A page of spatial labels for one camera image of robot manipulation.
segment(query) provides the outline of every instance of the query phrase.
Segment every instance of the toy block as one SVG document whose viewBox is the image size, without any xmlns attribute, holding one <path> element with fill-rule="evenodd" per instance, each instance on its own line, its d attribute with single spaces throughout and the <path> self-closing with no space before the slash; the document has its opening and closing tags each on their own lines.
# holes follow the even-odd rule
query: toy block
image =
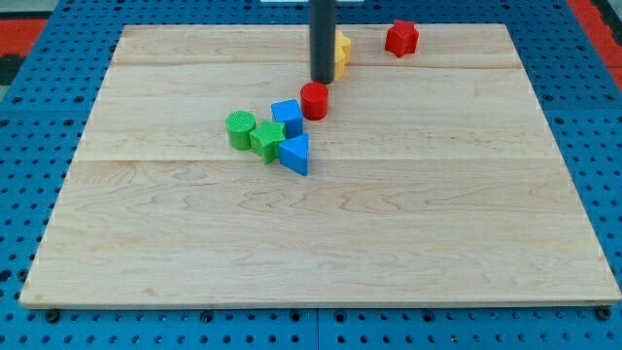
<svg viewBox="0 0 622 350">
<path fill-rule="evenodd" d="M 322 83 L 309 83 L 300 89 L 302 116 L 319 121 L 328 114 L 328 88 Z"/>
<path fill-rule="evenodd" d="M 272 120 L 285 124 L 286 138 L 302 134 L 302 111 L 300 111 L 298 101 L 294 99 L 273 103 Z"/>
<path fill-rule="evenodd" d="M 346 54 L 339 47 L 334 48 L 334 79 L 337 81 L 346 73 Z"/>
<path fill-rule="evenodd" d="M 415 28 L 415 22 L 396 19 L 387 32 L 385 50 L 402 57 L 407 53 L 415 53 L 418 41 L 419 31 Z"/>
<path fill-rule="evenodd" d="M 285 141 L 285 124 L 263 120 L 258 128 L 251 131 L 253 152 L 263 158 L 265 164 L 279 157 L 279 144 Z"/>
<path fill-rule="evenodd" d="M 346 54 L 346 64 L 350 64 L 350 51 L 352 50 L 352 40 L 347 36 L 343 35 L 341 30 L 335 31 L 334 35 L 334 43 L 338 48 L 343 50 L 343 53 Z"/>
<path fill-rule="evenodd" d="M 255 130 L 255 116 L 249 111 L 235 111 L 226 117 L 229 144 L 236 150 L 251 148 L 251 131 Z"/>
<path fill-rule="evenodd" d="M 302 134 L 279 144 L 281 164 L 300 175 L 307 176 L 309 134 Z"/>
</svg>

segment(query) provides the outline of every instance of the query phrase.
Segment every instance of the perforated blue surface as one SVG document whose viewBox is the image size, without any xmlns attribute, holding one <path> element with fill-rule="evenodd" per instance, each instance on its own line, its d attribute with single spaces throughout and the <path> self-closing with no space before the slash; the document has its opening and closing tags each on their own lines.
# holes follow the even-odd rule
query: perforated blue surface
<svg viewBox="0 0 622 350">
<path fill-rule="evenodd" d="M 16 301 L 124 24 L 304 23 L 259 0 L 61 0 L 0 104 L 0 348 L 622 348 L 622 308 L 29 311 Z M 622 96 L 564 1 L 370 1 L 341 23 L 502 22 L 622 275 Z"/>
</svg>

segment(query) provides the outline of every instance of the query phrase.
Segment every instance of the wood grain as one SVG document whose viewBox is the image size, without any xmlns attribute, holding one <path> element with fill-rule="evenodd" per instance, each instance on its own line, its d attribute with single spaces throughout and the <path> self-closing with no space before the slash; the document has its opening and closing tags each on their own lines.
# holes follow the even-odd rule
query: wood grain
<svg viewBox="0 0 622 350">
<path fill-rule="evenodd" d="M 303 26 L 128 26 L 21 302 L 472 307 L 622 298 L 503 25 L 354 42 L 308 177 L 227 146 L 308 77 Z"/>
</svg>

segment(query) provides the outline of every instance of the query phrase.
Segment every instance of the blue cube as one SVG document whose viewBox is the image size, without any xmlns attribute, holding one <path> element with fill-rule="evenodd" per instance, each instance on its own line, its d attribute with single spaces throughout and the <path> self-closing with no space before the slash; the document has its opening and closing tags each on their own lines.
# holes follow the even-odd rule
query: blue cube
<svg viewBox="0 0 622 350">
<path fill-rule="evenodd" d="M 279 144 L 279 160 L 282 165 L 307 176 L 307 162 L 309 159 L 309 134 L 302 134 Z"/>
<path fill-rule="evenodd" d="M 288 139 L 302 134 L 302 111 L 294 99 L 273 103 L 272 120 L 285 124 L 285 137 Z"/>
</svg>

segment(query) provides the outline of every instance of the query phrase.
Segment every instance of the black cylinder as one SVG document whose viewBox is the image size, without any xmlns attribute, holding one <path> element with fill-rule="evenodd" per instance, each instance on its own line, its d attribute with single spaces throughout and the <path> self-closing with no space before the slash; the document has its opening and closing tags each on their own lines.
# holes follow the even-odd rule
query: black cylinder
<svg viewBox="0 0 622 350">
<path fill-rule="evenodd" d="M 337 21 L 335 0 L 309 1 L 309 42 L 311 80 L 330 84 L 334 79 L 334 30 Z"/>
</svg>

